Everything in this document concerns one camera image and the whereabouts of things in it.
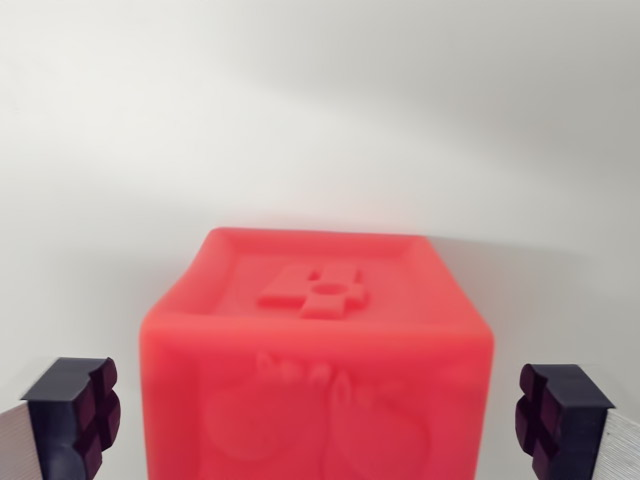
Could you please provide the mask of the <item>black-tipped silver gripper left finger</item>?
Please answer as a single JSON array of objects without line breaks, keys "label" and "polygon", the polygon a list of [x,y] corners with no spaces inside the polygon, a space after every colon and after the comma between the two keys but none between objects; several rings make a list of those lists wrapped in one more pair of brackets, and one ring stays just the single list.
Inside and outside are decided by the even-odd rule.
[{"label": "black-tipped silver gripper left finger", "polygon": [[110,357],[56,359],[1,406],[1,477],[95,478],[120,428],[117,380]]}]

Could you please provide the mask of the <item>black-tipped silver gripper right finger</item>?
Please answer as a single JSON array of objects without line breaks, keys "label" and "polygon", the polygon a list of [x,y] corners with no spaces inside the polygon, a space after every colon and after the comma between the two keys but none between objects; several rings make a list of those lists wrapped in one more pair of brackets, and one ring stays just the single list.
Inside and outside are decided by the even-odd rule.
[{"label": "black-tipped silver gripper right finger", "polygon": [[637,479],[639,424],[576,364],[524,365],[515,433],[542,480]]}]

